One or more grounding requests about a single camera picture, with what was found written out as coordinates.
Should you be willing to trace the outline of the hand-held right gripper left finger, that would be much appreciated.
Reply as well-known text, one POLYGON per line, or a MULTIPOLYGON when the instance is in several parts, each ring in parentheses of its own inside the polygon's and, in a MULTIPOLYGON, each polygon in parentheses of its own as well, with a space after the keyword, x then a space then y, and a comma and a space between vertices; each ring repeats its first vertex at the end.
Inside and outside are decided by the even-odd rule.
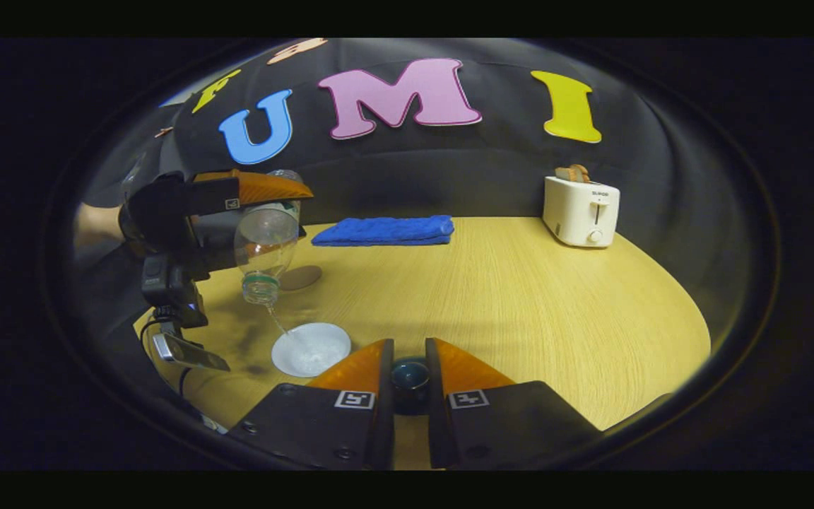
POLYGON ((393 339, 380 339, 306 385, 279 384, 227 435, 290 468, 391 470, 393 360, 393 339))

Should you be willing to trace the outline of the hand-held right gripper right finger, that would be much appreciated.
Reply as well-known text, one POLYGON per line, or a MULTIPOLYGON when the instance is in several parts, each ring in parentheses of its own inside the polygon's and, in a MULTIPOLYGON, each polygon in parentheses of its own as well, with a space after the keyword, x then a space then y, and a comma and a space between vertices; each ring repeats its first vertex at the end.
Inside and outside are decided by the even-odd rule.
POLYGON ((427 444, 434 469, 540 469, 602 437, 543 381, 513 381, 438 338, 426 339, 425 360, 427 444))

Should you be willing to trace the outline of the clear plastic water bottle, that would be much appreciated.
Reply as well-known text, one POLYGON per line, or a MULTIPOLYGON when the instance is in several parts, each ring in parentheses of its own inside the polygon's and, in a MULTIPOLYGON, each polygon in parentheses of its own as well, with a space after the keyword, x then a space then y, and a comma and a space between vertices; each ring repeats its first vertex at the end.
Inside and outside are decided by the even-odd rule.
POLYGON ((249 207, 235 231, 235 260, 242 272, 247 303, 273 307, 281 278, 290 267, 300 227, 300 200, 286 199, 249 207))

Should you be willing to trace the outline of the dark blue teacup lid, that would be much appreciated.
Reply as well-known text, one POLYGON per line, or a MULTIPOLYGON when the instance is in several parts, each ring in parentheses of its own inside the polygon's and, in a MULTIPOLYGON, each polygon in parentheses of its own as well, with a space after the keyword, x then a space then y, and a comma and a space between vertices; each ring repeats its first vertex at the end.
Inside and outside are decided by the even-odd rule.
POLYGON ((429 405, 430 371, 424 357, 411 356, 394 361, 391 368, 394 410, 398 415, 426 415, 429 405))

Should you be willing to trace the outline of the round brown coaster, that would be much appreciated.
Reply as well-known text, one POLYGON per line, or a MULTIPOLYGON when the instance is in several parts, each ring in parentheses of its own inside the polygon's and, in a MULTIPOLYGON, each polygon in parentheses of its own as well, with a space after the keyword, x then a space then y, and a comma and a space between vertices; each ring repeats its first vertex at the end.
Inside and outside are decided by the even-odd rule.
POLYGON ((282 292, 296 292, 312 286, 322 277, 323 271, 319 265, 301 265, 285 271, 280 277, 282 292))

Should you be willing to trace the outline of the folded blue towel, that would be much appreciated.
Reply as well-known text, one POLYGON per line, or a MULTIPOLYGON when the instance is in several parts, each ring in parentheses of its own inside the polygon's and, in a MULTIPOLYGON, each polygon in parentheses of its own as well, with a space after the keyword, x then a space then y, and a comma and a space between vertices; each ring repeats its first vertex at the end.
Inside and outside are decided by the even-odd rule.
POLYGON ((449 244, 455 231, 451 216, 369 217, 343 219, 312 239, 316 246, 421 246, 449 244))

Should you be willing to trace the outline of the black backdrop cloth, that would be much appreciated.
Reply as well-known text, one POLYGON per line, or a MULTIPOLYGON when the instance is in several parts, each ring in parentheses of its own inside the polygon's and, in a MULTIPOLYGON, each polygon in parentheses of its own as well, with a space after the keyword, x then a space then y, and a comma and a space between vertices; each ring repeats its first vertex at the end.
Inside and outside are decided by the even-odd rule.
POLYGON ((545 176, 581 163, 620 190, 619 232, 688 291, 711 336, 744 325, 777 259, 753 167, 701 110, 591 52, 508 39, 329 39, 265 49, 144 112, 82 201, 157 176, 292 170, 306 223, 537 216, 545 176), (154 139, 161 128, 174 127, 154 139))

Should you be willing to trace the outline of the white toaster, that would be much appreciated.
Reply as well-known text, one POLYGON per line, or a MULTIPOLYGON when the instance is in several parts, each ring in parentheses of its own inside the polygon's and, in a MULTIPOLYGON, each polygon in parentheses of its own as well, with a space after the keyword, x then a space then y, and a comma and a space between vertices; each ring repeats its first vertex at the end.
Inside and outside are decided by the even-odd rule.
POLYGON ((563 244, 607 248, 614 241, 620 190, 601 183, 545 178, 542 220, 563 244))

